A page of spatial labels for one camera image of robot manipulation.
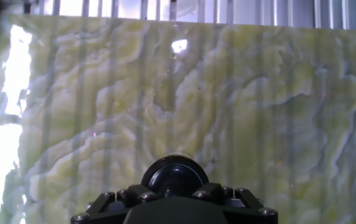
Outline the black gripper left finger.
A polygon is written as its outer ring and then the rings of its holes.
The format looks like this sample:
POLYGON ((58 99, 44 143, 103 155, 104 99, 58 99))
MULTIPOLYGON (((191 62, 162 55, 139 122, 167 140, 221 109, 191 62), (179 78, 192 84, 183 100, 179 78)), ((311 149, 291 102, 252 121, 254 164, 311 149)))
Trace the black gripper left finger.
POLYGON ((103 192, 89 203, 85 212, 70 219, 71 224, 123 224, 132 209, 157 200, 157 193, 143 185, 131 185, 117 192, 103 192))

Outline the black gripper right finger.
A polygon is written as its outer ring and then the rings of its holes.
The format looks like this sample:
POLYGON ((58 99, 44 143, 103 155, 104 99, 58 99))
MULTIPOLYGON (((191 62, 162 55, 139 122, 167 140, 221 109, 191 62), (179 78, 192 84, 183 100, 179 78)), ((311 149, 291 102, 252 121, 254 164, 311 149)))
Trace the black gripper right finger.
POLYGON ((278 212, 265 207, 248 189, 207 183, 192 198, 217 206, 227 223, 278 224, 278 212))

